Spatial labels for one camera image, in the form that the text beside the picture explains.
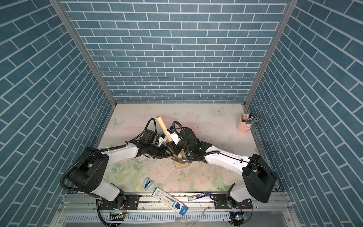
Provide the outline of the wooden claw hammer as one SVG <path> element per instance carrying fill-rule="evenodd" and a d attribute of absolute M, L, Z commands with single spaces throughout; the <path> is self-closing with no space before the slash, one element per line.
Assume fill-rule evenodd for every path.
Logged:
<path fill-rule="evenodd" d="M 165 125 L 162 117 L 161 116 L 157 116 L 156 117 L 156 121 L 158 122 L 158 124 L 160 125 L 161 129 L 163 130 L 164 135 L 166 136 L 168 142 L 174 142 L 174 140 L 171 137 L 171 134 L 168 131 L 168 128 L 166 127 L 166 125 Z M 176 155 L 176 152 L 175 152 L 175 150 L 173 148 L 172 148 L 172 153 L 173 153 L 172 160 L 176 162 L 176 164 L 175 164 L 175 168 L 176 169 L 186 168 L 186 167 L 189 166 L 189 163 L 183 161 L 181 153 L 179 153 L 178 155 Z"/>

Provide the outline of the wooden plank with nails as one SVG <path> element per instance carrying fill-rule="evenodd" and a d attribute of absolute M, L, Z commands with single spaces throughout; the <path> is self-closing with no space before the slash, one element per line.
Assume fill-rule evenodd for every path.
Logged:
<path fill-rule="evenodd" d="M 175 162 L 175 169 L 181 169 L 189 166 L 189 162 L 183 159 L 184 156 L 180 153 L 178 156 L 173 156 L 172 160 Z"/>

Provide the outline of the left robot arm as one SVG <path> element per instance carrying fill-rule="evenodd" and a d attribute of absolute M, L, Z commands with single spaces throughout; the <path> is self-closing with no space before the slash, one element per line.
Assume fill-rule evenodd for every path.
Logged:
<path fill-rule="evenodd" d="M 123 145 L 96 149 L 88 147 L 60 178 L 60 187 L 67 191 L 84 192 L 102 201 L 108 201 L 119 209 L 124 204 L 124 191 L 104 179 L 108 166 L 127 159 L 146 156 L 153 159 L 164 159 L 173 156 L 173 152 L 164 144 L 157 130 L 149 130 L 149 119 L 144 130 L 134 139 Z"/>

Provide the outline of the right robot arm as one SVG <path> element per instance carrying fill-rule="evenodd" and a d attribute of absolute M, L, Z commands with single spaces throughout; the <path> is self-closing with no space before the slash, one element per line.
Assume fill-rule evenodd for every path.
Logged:
<path fill-rule="evenodd" d="M 246 199 L 256 199 L 262 203 L 269 201 L 278 175 L 260 155 L 253 154 L 247 157 L 223 151 L 208 142 L 200 141 L 192 129 L 182 127 L 178 121 L 174 121 L 164 133 L 167 139 L 172 141 L 172 152 L 175 155 L 181 152 L 185 154 L 177 162 L 200 161 L 217 165 L 241 176 L 243 182 L 233 183 L 228 189 L 226 199 L 230 204 L 241 203 Z"/>

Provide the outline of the blue stapler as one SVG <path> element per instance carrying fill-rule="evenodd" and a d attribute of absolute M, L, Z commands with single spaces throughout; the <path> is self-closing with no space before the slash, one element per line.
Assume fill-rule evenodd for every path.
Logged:
<path fill-rule="evenodd" d="M 151 180 L 149 177 L 147 177 L 143 183 L 144 191 L 148 190 L 152 186 L 153 183 L 154 183 L 154 181 Z"/>

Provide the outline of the white blue toothpaste box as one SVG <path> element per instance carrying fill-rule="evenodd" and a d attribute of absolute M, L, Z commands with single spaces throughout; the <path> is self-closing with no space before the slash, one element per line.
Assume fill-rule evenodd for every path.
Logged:
<path fill-rule="evenodd" d="M 183 202 L 158 187 L 154 190 L 152 196 L 179 215 L 184 216 L 188 210 L 188 207 Z"/>

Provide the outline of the blue white marker pen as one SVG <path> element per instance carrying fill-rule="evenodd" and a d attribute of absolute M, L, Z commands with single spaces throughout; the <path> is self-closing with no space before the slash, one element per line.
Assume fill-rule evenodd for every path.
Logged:
<path fill-rule="evenodd" d="M 205 192 L 205 193 L 192 195 L 192 196 L 188 197 L 188 201 L 194 201 L 194 200 L 201 199 L 201 198 L 204 198 L 204 197 L 209 197 L 210 195 L 211 195 L 211 192 Z"/>

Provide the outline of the pink cup with tools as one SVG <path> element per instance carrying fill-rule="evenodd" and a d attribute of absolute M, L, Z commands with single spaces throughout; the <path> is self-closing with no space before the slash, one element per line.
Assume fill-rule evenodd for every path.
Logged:
<path fill-rule="evenodd" d="M 250 113 L 243 114 L 237 123 L 236 129 L 240 133 L 247 133 L 253 124 L 260 121 L 260 118 Z"/>

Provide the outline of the clear plastic wrapper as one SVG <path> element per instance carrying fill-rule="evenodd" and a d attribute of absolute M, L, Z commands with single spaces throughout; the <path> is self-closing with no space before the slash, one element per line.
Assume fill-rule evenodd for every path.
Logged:
<path fill-rule="evenodd" d="M 184 218 L 182 219 L 182 222 L 185 223 L 185 227 L 193 227 L 196 223 L 199 221 L 206 221 L 209 219 L 208 215 L 205 213 L 206 211 L 210 210 L 210 206 L 206 207 L 200 215 Z"/>

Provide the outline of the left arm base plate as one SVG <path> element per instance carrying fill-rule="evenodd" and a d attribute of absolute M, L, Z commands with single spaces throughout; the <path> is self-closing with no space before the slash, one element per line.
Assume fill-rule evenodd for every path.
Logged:
<path fill-rule="evenodd" d="M 114 201 L 106 199 L 97 200 L 98 208 L 102 211 L 136 210 L 139 205 L 140 195 L 127 194 L 118 196 Z"/>

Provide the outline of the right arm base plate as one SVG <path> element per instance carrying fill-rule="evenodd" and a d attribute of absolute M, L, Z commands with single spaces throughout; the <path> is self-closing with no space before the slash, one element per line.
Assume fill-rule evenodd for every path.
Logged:
<path fill-rule="evenodd" d="M 252 208 L 252 202 L 250 199 L 243 200 L 242 202 L 237 202 L 227 194 L 211 194 L 210 198 L 214 202 L 214 207 L 216 210 L 226 210 L 226 209 L 244 210 Z"/>

